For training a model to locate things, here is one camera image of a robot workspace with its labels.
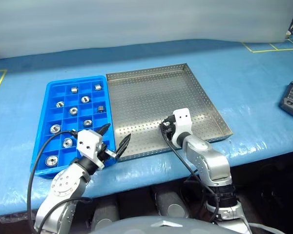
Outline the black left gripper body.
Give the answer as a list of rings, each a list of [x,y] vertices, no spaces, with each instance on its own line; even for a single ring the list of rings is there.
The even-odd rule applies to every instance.
[[[107,148],[105,143],[102,143],[101,149],[98,151],[98,159],[101,162],[106,162],[110,159],[116,159],[117,154],[114,151],[111,151]]]

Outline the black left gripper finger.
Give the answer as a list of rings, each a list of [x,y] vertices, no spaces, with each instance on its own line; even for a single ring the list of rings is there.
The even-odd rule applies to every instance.
[[[128,134],[124,139],[120,142],[118,149],[116,150],[116,159],[119,159],[122,154],[125,152],[126,148],[129,145],[131,138],[131,134]]]
[[[104,134],[109,130],[110,126],[111,126],[110,123],[104,124],[102,127],[99,128],[99,134],[101,136],[104,136]]]

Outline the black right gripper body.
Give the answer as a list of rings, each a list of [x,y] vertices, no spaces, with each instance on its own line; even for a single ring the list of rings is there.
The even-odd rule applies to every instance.
[[[175,123],[176,123],[175,115],[170,115],[165,118],[165,135],[168,140],[172,140],[172,137],[175,134],[175,131],[176,131]]]

